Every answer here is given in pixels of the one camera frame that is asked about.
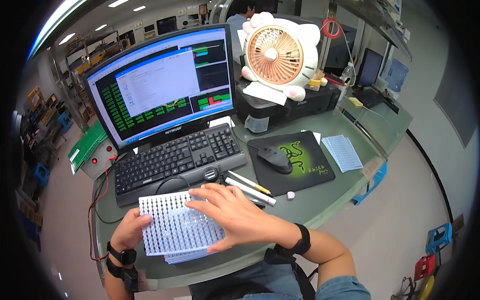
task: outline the printer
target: printer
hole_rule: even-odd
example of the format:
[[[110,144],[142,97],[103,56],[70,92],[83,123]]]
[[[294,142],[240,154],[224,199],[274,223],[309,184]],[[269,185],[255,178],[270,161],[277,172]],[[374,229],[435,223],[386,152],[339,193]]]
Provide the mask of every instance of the printer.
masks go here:
[[[243,123],[247,118],[263,120],[268,118],[266,130],[302,117],[333,110],[340,97],[340,90],[337,85],[328,83],[327,86],[321,87],[318,92],[305,89],[306,95],[303,101],[295,102],[287,99],[285,105],[282,106],[244,94],[243,89],[250,83],[243,78],[236,81],[237,92],[233,102],[237,108],[237,116]]]

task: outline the wristwatch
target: wristwatch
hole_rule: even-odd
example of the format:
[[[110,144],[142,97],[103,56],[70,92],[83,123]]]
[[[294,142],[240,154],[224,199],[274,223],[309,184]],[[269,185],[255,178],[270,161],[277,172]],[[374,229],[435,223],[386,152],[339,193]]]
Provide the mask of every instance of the wristwatch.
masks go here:
[[[107,251],[113,255],[121,264],[133,264],[137,259],[137,251],[134,249],[124,249],[122,252],[118,253],[110,245],[110,242],[107,243]]]
[[[138,271],[135,266],[132,269],[125,269],[114,265],[110,258],[107,258],[107,269],[113,277],[121,278],[124,281],[127,292],[138,292]]]
[[[310,233],[308,229],[301,224],[295,223],[300,228],[301,240],[291,249],[285,249],[276,244],[273,249],[268,248],[265,251],[264,260],[267,264],[293,264],[296,258],[294,254],[304,255],[310,249]]]

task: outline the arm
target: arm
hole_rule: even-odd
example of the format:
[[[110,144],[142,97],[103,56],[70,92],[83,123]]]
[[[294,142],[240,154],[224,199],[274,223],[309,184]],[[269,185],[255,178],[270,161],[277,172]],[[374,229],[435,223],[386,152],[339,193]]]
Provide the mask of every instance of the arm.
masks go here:
[[[208,202],[189,201],[185,205],[208,215],[225,231],[225,238],[210,246],[209,253],[255,242],[274,242],[290,249],[301,239],[300,229],[295,224],[265,213],[238,187],[209,183],[189,193],[208,199]],[[328,234],[313,229],[309,229],[309,233],[312,246],[304,257],[319,264],[318,286],[337,276],[356,275],[352,255],[344,245]]]
[[[133,208],[127,212],[112,235],[110,245],[117,252],[133,249],[143,239],[142,226],[150,222],[149,215],[140,216],[140,209]],[[133,265],[121,264],[113,255],[108,255],[114,265],[132,269]],[[128,293],[121,278],[116,278],[108,270],[105,271],[105,290],[110,300],[132,300],[133,293]]]

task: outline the red tape roll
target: red tape roll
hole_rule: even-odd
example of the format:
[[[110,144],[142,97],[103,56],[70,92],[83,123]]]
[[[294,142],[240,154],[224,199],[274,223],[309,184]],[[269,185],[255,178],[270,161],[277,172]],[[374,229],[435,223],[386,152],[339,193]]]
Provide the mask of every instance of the red tape roll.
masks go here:
[[[327,23],[334,23],[336,25],[336,33],[334,35],[331,35],[329,32],[328,32],[328,25],[325,25]],[[342,31],[340,30],[340,24],[337,22],[337,20],[333,19],[333,18],[328,18],[324,21],[324,23],[322,24],[322,27],[323,27],[323,32],[324,34],[329,37],[329,38],[337,38],[340,36],[340,34],[342,33]]]

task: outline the yellow sticky note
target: yellow sticky note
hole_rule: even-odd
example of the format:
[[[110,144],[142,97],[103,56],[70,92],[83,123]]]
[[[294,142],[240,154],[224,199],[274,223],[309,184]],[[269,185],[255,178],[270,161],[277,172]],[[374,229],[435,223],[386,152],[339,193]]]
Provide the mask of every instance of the yellow sticky note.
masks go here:
[[[356,97],[350,97],[348,99],[353,105],[355,105],[358,108],[363,106],[363,103],[361,103]]]

